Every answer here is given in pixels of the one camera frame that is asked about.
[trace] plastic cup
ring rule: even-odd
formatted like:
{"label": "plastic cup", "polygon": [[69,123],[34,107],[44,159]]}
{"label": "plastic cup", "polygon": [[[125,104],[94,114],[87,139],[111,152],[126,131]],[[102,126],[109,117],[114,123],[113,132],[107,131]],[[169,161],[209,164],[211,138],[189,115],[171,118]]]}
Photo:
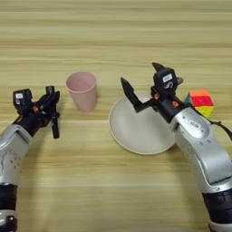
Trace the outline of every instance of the plastic cup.
{"label": "plastic cup", "polygon": [[90,72],[75,72],[66,81],[67,89],[80,111],[93,111],[97,102],[97,80]]}

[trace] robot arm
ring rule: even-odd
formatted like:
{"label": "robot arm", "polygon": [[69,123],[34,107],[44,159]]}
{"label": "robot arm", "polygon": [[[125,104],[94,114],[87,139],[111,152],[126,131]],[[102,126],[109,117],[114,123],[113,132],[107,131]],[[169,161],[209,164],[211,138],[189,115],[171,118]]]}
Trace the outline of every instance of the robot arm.
{"label": "robot arm", "polygon": [[[152,107],[170,124],[179,148],[187,156],[195,170],[198,187],[201,190],[210,216],[212,232],[232,231],[232,163],[225,149],[214,136],[212,122],[199,115],[192,107],[176,96],[182,78],[173,69],[153,63],[156,73],[153,77],[151,99],[141,102],[132,86],[121,78],[125,95],[136,112]],[[231,137],[231,131],[221,126]]]}
{"label": "robot arm", "polygon": [[188,107],[173,118],[170,126],[195,171],[211,231],[232,231],[232,163],[211,124]]}
{"label": "robot arm", "polygon": [[14,92],[19,117],[0,135],[0,232],[17,230],[15,208],[19,174],[33,136],[52,121],[53,136],[59,138],[56,111],[59,96],[53,86],[46,87],[46,94],[38,102],[31,102],[30,90]]}

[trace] colorful cube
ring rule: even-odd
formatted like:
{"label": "colorful cube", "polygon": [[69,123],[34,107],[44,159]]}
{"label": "colorful cube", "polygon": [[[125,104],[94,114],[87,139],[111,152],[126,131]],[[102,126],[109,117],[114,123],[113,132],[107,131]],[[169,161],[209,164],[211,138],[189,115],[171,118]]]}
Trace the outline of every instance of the colorful cube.
{"label": "colorful cube", "polygon": [[190,91],[185,103],[191,103],[205,117],[209,117],[214,110],[214,102],[209,91]]}

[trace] ceramic plate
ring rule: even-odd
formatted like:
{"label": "ceramic plate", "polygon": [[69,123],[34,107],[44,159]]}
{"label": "ceramic plate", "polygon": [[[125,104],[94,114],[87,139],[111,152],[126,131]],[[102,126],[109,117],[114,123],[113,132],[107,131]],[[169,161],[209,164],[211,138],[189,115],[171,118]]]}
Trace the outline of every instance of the ceramic plate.
{"label": "ceramic plate", "polygon": [[[137,93],[142,102],[150,95]],[[153,155],[172,147],[175,138],[158,112],[152,108],[136,113],[127,97],[119,99],[111,108],[110,129],[113,138],[126,150]]]}

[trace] wooden table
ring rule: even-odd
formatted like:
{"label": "wooden table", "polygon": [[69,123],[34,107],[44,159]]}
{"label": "wooden table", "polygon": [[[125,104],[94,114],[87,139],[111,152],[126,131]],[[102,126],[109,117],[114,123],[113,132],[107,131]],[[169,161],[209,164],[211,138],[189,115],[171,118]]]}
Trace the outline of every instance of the wooden table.
{"label": "wooden table", "polygon": [[[120,77],[139,91],[152,84],[151,62],[173,67],[189,90],[207,88],[212,120],[232,128],[230,0],[1,0],[0,129],[16,117],[12,91],[34,99],[61,92],[61,138],[34,136],[18,189],[19,231],[131,232],[207,230],[208,214],[189,163],[177,147],[156,156],[121,148],[108,115],[123,94]],[[92,113],[76,110],[65,80],[76,71],[98,78]],[[232,154],[228,136],[218,139]]]}

